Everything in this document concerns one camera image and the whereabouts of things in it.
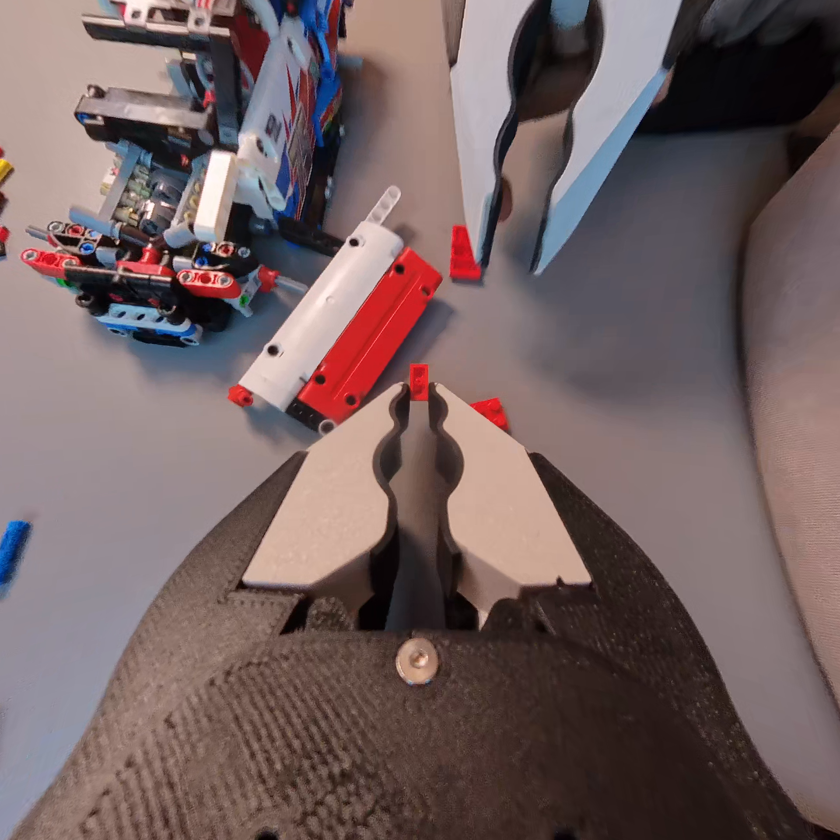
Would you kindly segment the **long red lego plate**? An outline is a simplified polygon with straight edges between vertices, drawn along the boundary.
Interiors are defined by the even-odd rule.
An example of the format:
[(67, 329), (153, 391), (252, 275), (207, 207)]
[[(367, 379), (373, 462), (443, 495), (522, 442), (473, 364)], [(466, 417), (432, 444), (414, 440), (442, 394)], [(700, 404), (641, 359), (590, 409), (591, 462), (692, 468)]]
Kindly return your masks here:
[(458, 283), (477, 285), (483, 282), (483, 268), (475, 259), (465, 225), (454, 225), (451, 229), (448, 275)]

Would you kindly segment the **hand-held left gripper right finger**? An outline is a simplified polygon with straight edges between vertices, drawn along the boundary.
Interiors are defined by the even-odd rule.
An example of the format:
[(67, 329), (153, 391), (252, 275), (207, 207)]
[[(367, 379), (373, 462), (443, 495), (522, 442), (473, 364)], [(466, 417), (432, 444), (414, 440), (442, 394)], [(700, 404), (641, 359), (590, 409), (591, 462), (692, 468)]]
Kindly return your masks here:
[(446, 487), (438, 570), (456, 623), (482, 627), (499, 602), (591, 586), (529, 451), (436, 382), (428, 415)]

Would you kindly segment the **pile of blue black pins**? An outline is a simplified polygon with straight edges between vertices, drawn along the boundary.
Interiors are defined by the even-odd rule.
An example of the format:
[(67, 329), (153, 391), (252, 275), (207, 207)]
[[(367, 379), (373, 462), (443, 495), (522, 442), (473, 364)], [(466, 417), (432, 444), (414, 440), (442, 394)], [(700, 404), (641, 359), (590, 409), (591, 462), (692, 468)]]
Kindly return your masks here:
[(31, 532), (30, 521), (12, 520), (6, 525), (1, 539), (1, 599), (14, 584)]

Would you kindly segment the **blue white lego race car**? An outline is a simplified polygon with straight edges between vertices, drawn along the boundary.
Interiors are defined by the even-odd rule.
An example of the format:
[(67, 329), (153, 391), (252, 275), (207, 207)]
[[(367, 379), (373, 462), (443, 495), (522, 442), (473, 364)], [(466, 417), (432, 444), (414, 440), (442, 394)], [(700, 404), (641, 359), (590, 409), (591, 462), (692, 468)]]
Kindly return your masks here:
[(175, 49), (175, 93), (89, 86), (74, 116), (113, 155), (96, 211), (27, 233), (22, 263), (117, 336), (175, 348), (253, 313), (278, 273), (254, 235), (334, 256), (347, 1), (100, 2), (96, 40)]

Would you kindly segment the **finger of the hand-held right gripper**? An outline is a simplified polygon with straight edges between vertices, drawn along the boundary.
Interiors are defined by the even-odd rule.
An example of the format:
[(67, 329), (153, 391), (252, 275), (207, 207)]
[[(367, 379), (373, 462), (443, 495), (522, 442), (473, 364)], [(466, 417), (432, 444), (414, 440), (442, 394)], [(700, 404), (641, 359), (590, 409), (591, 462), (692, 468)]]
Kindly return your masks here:
[(545, 2), (450, 3), (450, 90), (465, 224), (486, 268), (501, 213), (501, 169), (518, 127), (518, 93)]
[(662, 87), (680, 6), (679, 1), (597, 3), (597, 60), (567, 120), (564, 163), (545, 206), (533, 275), (541, 275), (572, 236)]

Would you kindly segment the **red square lego plate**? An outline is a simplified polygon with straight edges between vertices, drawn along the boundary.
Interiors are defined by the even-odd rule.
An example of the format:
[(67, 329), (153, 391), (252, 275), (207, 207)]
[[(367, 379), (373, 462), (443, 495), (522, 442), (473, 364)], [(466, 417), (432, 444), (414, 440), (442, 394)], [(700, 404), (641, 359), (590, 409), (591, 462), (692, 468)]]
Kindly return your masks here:
[(482, 415), (489, 422), (497, 426), (501, 431), (509, 434), (510, 424), (508, 414), (498, 397), (491, 397), (486, 400), (473, 402), (470, 404), (478, 414)]

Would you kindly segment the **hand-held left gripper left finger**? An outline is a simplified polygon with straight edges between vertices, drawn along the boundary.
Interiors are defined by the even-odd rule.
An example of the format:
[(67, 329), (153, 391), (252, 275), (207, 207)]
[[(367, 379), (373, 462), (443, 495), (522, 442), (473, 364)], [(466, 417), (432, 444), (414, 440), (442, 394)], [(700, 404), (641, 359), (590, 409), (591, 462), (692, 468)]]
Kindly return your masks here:
[(407, 421), (408, 386), (392, 385), (307, 449), (244, 572), (246, 593), (334, 598), (361, 629), (385, 629)]

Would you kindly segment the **white and red lego assembly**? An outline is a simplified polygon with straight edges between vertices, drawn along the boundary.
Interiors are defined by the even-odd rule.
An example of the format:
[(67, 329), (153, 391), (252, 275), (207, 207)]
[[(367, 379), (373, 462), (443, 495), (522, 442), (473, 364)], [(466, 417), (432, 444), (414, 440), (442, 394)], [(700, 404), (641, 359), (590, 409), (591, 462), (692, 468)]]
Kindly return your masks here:
[(442, 281), (385, 226), (401, 195), (388, 187), (237, 383), (312, 431), (360, 409)]

